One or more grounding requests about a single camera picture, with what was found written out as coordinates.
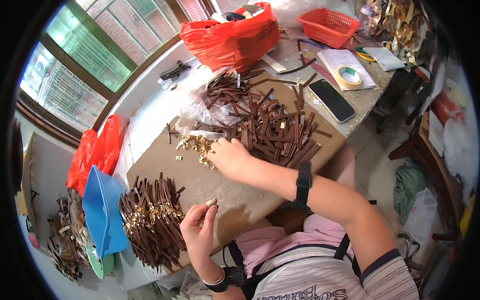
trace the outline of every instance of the right hand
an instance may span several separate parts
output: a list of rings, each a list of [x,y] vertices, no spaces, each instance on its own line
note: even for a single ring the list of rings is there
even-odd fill
[[[207,158],[214,163],[225,178],[242,181],[244,176],[253,171],[252,165],[256,158],[251,156],[237,139],[229,142],[226,138],[220,138],[211,147],[214,152],[208,153]]]
[[[210,208],[206,204],[194,205],[180,223],[180,231],[195,269],[208,259],[212,251],[213,227],[217,212],[217,205]]]

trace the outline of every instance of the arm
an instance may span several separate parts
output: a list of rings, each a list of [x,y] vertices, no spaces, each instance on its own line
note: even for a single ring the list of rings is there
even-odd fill
[[[213,244],[213,225],[218,206],[206,204],[192,206],[180,223],[180,230],[187,245],[190,261],[198,276],[207,282],[216,282],[222,277],[220,268],[209,257]],[[222,293],[212,291],[214,300],[245,300],[240,288],[230,285]]]
[[[212,145],[211,160],[230,180],[273,192],[289,201],[297,195],[298,170],[271,164],[251,156],[237,140],[221,138]],[[396,248],[391,231],[362,195],[335,181],[312,176],[308,207],[343,226],[363,272],[386,252]]]

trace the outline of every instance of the wristwatch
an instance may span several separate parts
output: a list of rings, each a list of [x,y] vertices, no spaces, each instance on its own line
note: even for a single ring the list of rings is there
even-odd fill
[[[237,267],[224,267],[223,276],[218,283],[209,284],[211,282],[205,282],[202,280],[208,289],[215,293],[221,293],[227,290],[229,285],[234,284],[241,288],[243,286],[243,272]]]

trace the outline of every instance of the black wristband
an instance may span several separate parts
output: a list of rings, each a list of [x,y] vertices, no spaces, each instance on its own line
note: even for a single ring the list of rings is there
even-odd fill
[[[300,163],[297,186],[297,198],[293,202],[300,210],[310,212],[307,206],[308,192],[312,187],[312,163]]]
[[[222,269],[225,271],[223,281],[213,286],[204,282],[207,288],[215,293],[226,291],[231,284],[241,288],[243,285],[243,272],[237,267],[223,267]]]

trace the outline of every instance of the red plastic basket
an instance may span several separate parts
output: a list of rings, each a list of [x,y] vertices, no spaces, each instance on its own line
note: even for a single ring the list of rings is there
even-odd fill
[[[360,26],[355,19],[326,8],[306,12],[297,20],[306,36],[335,49],[342,47]]]

